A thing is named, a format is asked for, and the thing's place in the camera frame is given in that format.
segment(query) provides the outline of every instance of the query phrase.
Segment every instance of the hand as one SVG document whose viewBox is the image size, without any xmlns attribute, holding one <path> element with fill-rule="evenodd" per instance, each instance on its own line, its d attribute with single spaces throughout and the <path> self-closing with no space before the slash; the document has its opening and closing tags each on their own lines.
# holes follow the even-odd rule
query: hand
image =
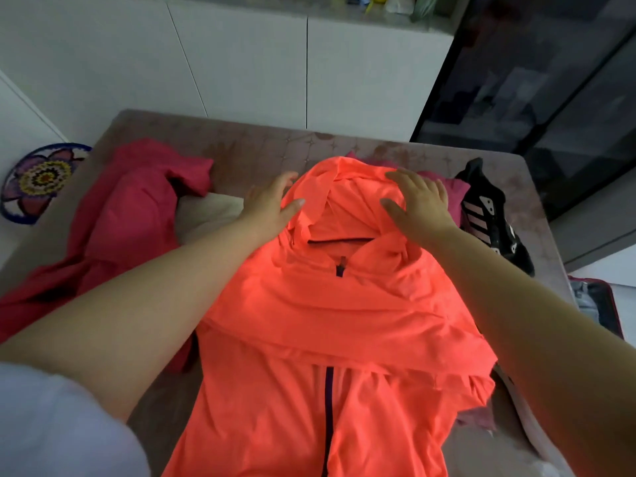
<svg viewBox="0 0 636 477">
<path fill-rule="evenodd" d="M 387 172 L 386 176 L 397 183 L 406 210 L 391 199 L 381 199 L 380 203 L 409 240 L 428 249 L 448 230 L 457 229 L 449 213 L 449 194 L 440 181 L 433 182 L 402 168 Z"/>
<path fill-rule="evenodd" d="M 283 172 L 269 185 L 252 187 L 247 192 L 238 219 L 249 224 L 258 246 L 278 236 L 305 203 L 304 199 L 296 199 L 281 209 L 283 192 L 297 177 L 298 172 Z"/>
</svg>

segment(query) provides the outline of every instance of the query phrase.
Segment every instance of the person's left arm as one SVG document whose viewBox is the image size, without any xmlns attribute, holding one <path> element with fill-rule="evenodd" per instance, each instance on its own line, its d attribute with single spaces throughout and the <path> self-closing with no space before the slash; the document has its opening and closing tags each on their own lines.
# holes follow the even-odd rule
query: person's left arm
<svg viewBox="0 0 636 477">
<path fill-rule="evenodd" d="M 123 273 L 0 344 L 0 361 L 75 380 L 126 420 L 234 272 L 302 206 L 281 209 L 294 172 L 252 189 L 233 223 Z"/>
</svg>

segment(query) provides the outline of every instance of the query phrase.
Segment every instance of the person's left hand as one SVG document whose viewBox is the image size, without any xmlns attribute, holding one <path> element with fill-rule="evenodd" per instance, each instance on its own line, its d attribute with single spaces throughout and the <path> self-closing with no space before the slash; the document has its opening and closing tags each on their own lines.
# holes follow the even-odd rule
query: person's left hand
<svg viewBox="0 0 636 477">
<path fill-rule="evenodd" d="M 283 172 L 269 185 L 252 187 L 247 192 L 238 219 L 249 224 L 259 246 L 278 236 L 305 203 L 304 199 L 296 199 L 281 209 L 285 188 L 297 177 L 298 172 Z"/>
</svg>

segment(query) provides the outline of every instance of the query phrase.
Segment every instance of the folded orange jacket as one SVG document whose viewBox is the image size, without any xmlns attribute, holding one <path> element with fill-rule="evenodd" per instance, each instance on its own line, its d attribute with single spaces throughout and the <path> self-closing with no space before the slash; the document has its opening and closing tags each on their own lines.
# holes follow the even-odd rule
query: folded orange jacket
<svg viewBox="0 0 636 477">
<path fill-rule="evenodd" d="M 447 475 L 441 445 L 496 357 L 380 205 L 404 205 L 385 172 L 332 158 L 291 187 L 302 211 L 196 329 L 203 384 L 165 477 Z"/>
</svg>

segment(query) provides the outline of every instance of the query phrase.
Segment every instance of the forearm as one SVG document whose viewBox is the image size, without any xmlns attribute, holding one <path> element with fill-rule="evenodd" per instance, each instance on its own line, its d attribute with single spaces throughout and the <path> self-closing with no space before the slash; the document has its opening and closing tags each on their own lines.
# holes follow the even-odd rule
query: forearm
<svg viewBox="0 0 636 477">
<path fill-rule="evenodd" d="M 622 446 L 634 441 L 636 349 L 473 236 L 454 230 L 439 241 L 431 253 L 543 428 L 580 475 L 611 475 L 610 457 L 631 458 Z"/>
<path fill-rule="evenodd" d="M 257 245 L 229 224 L 58 308 L 0 345 L 0 360 L 71 378 L 126 419 Z"/>
</svg>

